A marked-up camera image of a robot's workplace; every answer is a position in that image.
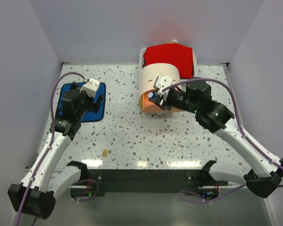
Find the beige round drawer organizer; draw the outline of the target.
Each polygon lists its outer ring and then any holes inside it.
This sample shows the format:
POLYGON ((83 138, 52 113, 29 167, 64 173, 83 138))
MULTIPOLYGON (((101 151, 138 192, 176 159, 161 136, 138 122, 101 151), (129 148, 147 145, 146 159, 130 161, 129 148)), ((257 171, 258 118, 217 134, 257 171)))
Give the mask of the beige round drawer organizer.
POLYGON ((172 78, 173 84, 181 81, 179 70, 172 64, 156 63, 145 66, 139 73, 139 108, 140 113, 163 113, 163 110, 149 101, 148 94, 155 91, 154 83, 158 76, 172 78))

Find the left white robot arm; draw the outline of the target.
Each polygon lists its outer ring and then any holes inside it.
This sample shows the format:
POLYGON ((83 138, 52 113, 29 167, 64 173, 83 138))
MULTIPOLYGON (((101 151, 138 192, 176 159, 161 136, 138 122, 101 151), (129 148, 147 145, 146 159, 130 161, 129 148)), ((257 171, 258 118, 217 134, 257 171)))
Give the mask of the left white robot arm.
POLYGON ((83 185, 89 179, 87 165, 70 161, 62 173, 52 178, 62 154, 72 143, 84 122, 103 119, 106 85, 96 82, 72 82, 63 85, 46 143, 35 163, 19 184, 11 184, 8 196, 16 212, 47 219, 56 200, 73 184, 83 185))

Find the blue grey glue stick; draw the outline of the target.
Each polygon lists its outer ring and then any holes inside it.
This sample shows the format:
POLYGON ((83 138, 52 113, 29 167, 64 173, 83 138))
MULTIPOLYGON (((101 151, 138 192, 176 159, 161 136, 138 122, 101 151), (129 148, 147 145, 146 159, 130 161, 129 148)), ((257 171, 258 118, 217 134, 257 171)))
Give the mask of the blue grey glue stick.
POLYGON ((149 92, 148 93, 148 98, 151 99, 151 98, 154 98, 155 97, 155 93, 154 92, 149 92))

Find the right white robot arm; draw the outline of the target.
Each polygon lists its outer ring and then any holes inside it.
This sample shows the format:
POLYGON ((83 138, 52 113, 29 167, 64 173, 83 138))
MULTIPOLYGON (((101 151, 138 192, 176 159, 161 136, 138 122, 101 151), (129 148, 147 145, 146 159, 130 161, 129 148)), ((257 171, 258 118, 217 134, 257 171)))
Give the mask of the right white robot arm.
POLYGON ((163 111, 172 108, 193 113, 196 122, 230 145, 249 165, 246 169, 229 162, 208 161, 200 170, 200 186, 226 181, 247 187, 260 198, 267 198, 283 187, 283 158, 272 154, 241 126, 238 116, 224 104, 212 99, 211 86, 196 78, 173 84, 163 79, 155 82, 154 90, 146 95, 149 102, 163 111))

